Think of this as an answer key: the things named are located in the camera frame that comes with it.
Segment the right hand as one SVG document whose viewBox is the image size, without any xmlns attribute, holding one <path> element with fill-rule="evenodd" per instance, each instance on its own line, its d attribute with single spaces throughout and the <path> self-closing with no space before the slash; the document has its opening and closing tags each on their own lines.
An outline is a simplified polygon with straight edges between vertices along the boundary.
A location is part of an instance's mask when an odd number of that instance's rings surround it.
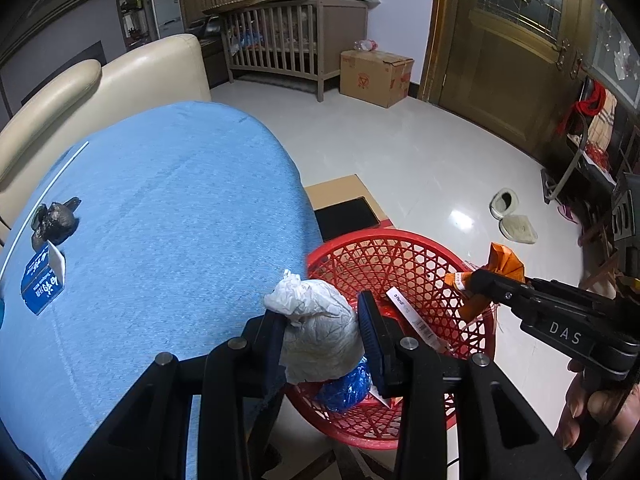
<svg viewBox="0 0 640 480">
<path fill-rule="evenodd" d="M 588 393 L 580 377 L 584 370 L 582 363 L 570 360 L 567 369 L 574 372 L 575 377 L 565 395 L 555 440 L 563 450 L 571 448 L 580 435 L 579 417 L 589 413 L 600 425 L 610 425 L 610 434 L 602 451 L 602 460 L 610 462 L 620 454 L 638 424 L 639 385 L 634 385 L 628 394 L 616 391 Z"/>
</svg>

